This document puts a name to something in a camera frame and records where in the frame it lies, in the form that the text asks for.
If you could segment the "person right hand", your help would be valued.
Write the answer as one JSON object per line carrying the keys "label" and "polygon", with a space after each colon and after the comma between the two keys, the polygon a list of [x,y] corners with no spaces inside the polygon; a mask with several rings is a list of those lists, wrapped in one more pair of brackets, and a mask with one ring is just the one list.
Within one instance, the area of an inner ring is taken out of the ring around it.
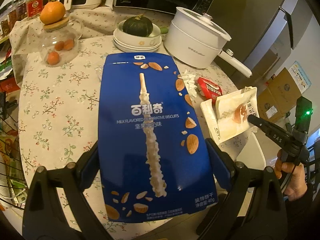
{"label": "person right hand", "polygon": [[281,149],[277,153],[277,160],[274,166],[274,172],[278,179],[281,178],[282,172],[292,174],[291,180],[284,191],[289,201],[295,201],[303,197],[308,187],[305,182],[304,165],[300,163],[298,166],[293,163],[282,162],[281,157],[284,151]]}

